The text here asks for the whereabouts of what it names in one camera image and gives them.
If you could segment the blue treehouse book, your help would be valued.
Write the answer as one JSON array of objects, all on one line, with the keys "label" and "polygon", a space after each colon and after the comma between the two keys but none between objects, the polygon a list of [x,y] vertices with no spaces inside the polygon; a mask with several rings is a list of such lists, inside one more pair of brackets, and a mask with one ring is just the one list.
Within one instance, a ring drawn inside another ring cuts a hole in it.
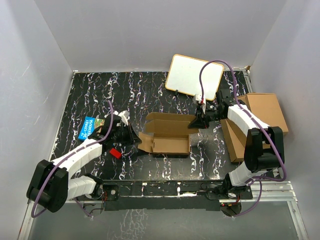
[{"label": "blue treehouse book", "polygon": [[105,119],[86,116],[78,135],[78,140],[84,141],[90,136],[96,128],[103,126]]}]

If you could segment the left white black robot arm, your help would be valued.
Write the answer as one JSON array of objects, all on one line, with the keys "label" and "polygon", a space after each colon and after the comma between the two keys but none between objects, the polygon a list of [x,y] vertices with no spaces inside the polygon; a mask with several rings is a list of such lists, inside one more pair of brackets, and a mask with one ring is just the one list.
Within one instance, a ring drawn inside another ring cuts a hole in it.
[{"label": "left white black robot arm", "polygon": [[83,195],[97,200],[103,195],[101,181],[94,176],[73,178],[73,175],[115,145],[131,146],[141,142],[127,119],[113,116],[94,129],[75,149],[52,161],[40,161],[26,197],[52,213],[61,209],[66,201]]}]

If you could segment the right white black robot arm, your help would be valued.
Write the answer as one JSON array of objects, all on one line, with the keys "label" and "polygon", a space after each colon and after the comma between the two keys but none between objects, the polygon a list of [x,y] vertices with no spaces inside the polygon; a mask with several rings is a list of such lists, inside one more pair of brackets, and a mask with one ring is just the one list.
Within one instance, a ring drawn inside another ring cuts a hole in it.
[{"label": "right white black robot arm", "polygon": [[201,94],[196,94],[195,119],[190,129],[207,129],[212,121],[230,120],[246,137],[244,160],[238,168],[226,174],[221,185],[212,189],[216,195],[233,199],[255,180],[268,179],[266,173],[284,168],[284,133],[279,126],[270,126],[251,112],[245,95],[231,97],[220,90],[213,107],[206,105]]}]

